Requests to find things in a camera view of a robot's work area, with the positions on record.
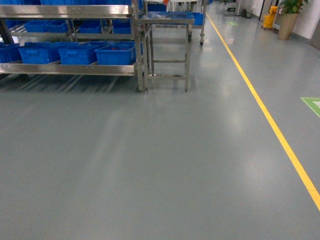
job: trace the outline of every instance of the green floor sign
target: green floor sign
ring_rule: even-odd
[[[301,99],[320,117],[320,98],[302,97]]]
[[[235,21],[227,21],[226,23],[231,26],[238,26],[238,24]]]

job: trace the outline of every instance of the door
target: door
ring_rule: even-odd
[[[315,28],[313,36],[310,41],[310,45],[318,50],[320,50],[320,20]]]

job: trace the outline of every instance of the floor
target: floor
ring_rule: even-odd
[[[320,190],[320,119],[300,99],[320,97],[320,52],[224,10],[208,14]],[[158,31],[155,53],[181,56],[180,32]],[[208,19],[191,66],[188,93],[1,80],[0,239],[320,239],[317,206]]]

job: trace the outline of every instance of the yellow stripe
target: yellow stripe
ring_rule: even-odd
[[[220,34],[220,32],[218,31],[217,27],[215,26],[214,22],[212,21],[212,19],[210,18],[210,16],[206,13],[206,16],[208,17],[208,19],[210,20],[214,30],[216,31],[216,33],[218,34],[219,38],[221,39],[225,49],[227,50],[227,52],[229,53],[230,57],[232,58],[234,64],[236,65],[236,67],[238,68],[241,76],[243,77],[245,83],[247,84],[247,86],[249,87],[252,95],[254,96],[256,102],[258,103],[259,107],[261,108],[263,114],[265,115],[266,119],[268,120],[270,126],[272,127],[275,135],[277,136],[277,138],[279,139],[283,149],[285,150],[286,154],[288,155],[288,157],[290,158],[295,170],[297,171],[297,173],[299,174],[302,182],[304,183],[306,189],[308,190],[310,196],[312,197],[315,205],[317,206],[318,210],[320,211],[320,195],[319,192],[317,191],[316,187],[314,186],[314,184],[312,183],[311,179],[309,178],[308,174],[306,173],[304,167],[301,165],[301,163],[299,162],[297,156],[295,155],[294,151],[291,149],[289,143],[287,142],[287,140],[285,139],[284,135],[282,134],[282,132],[280,131],[279,127],[277,126],[275,120],[273,119],[273,117],[271,116],[271,114],[269,113],[268,109],[266,108],[265,104],[262,102],[261,98],[259,97],[258,93],[256,92],[254,86],[251,84],[249,78],[247,77],[247,75],[245,74],[244,70],[242,69],[242,67],[240,66],[239,62],[237,61],[237,59],[235,58],[235,56],[233,55],[233,53],[231,52],[230,48],[228,47],[227,43],[225,42],[224,38],[222,37],[222,35]]]

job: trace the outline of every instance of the plastic crate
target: plastic crate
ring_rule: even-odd
[[[113,0],[92,0],[93,5],[113,5]]]
[[[66,21],[54,20],[46,25],[49,33],[66,33],[68,31],[68,25]]]
[[[165,4],[148,4],[148,12],[166,12],[167,6]]]
[[[126,27],[126,26],[113,27],[113,33],[114,34],[131,34],[131,27]]]
[[[0,63],[11,63],[21,60],[18,44],[0,45]]]
[[[92,0],[41,0],[42,5],[91,5]]]
[[[34,20],[29,21],[24,24],[24,27],[29,33],[45,33],[48,31],[47,24],[50,21],[48,20]]]
[[[89,20],[85,21],[79,28],[79,33],[81,34],[100,34],[101,23],[99,20]]]
[[[95,52],[99,65],[131,65],[136,61],[134,50],[130,44],[114,43]]]
[[[59,49],[61,64],[89,65],[97,61],[96,49],[109,44],[108,42],[88,42],[78,46]]]
[[[60,59],[58,49],[75,46],[76,42],[34,43],[19,48],[24,64],[48,64]]]
[[[0,5],[40,5],[40,0],[0,0]]]
[[[5,23],[9,29],[17,25],[17,21],[14,20],[5,20]]]
[[[131,34],[131,24],[128,20],[113,20],[113,33],[114,34]]]
[[[116,42],[117,44],[129,44],[130,46],[134,47],[134,51],[133,51],[133,57],[134,57],[134,61],[136,61],[136,45],[134,41],[118,41]],[[143,54],[143,46],[142,46],[142,42],[140,43],[140,48],[141,48],[141,54]]]
[[[204,14],[203,13],[198,13],[198,12],[193,12],[193,17],[194,17],[194,24],[197,26],[202,26],[203,21],[204,21]]]

